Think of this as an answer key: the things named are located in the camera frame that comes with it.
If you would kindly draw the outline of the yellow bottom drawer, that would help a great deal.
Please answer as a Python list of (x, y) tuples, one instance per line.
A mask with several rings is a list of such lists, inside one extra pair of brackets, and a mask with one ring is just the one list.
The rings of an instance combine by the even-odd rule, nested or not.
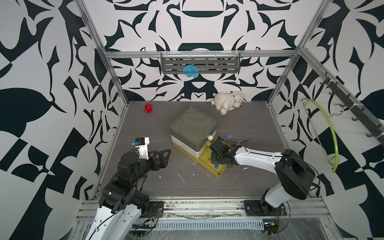
[(223, 172), (227, 168), (227, 165), (219, 165), (219, 168), (215, 169), (215, 165), (217, 164), (212, 163), (211, 156), (212, 150), (207, 147), (198, 158), (195, 158), (195, 162), (218, 179), (222, 176)]

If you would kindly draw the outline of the three-drawer storage box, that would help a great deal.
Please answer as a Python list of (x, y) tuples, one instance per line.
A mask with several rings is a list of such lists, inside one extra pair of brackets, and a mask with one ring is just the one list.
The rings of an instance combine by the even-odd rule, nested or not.
[(209, 136), (214, 137), (218, 120), (195, 107), (188, 107), (170, 124), (173, 146), (188, 158), (196, 160), (207, 148)]

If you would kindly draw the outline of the keys with blue tag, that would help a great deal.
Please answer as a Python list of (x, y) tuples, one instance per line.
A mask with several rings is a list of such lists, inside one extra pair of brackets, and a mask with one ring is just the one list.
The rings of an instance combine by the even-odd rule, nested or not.
[(225, 138), (226, 138), (226, 140), (229, 140), (229, 139), (231, 139), (231, 138), (233, 138), (234, 136), (232, 135), (232, 134), (229, 134), (229, 135), (226, 135), (225, 136)]

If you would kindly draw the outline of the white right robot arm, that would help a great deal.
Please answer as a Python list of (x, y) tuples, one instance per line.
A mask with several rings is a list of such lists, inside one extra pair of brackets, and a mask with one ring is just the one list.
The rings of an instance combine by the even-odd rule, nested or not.
[(306, 200), (310, 193), (316, 171), (293, 150), (257, 151), (240, 143), (227, 145), (223, 138), (213, 136), (208, 136), (208, 147), (214, 165), (253, 167), (278, 176), (279, 183), (267, 189), (260, 200), (244, 203), (248, 216), (279, 215), (285, 202)]

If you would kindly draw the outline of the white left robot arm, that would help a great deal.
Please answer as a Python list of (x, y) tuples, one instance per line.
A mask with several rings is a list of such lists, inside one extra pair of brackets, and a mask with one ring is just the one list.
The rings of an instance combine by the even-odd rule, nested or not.
[(151, 151), (147, 160), (141, 159), (138, 151), (122, 155), (117, 173), (102, 191), (87, 240), (123, 240), (140, 217), (148, 217), (153, 223), (142, 229), (156, 227), (160, 211), (150, 207), (150, 198), (138, 188), (138, 182), (146, 180), (150, 171), (166, 168), (171, 152)]

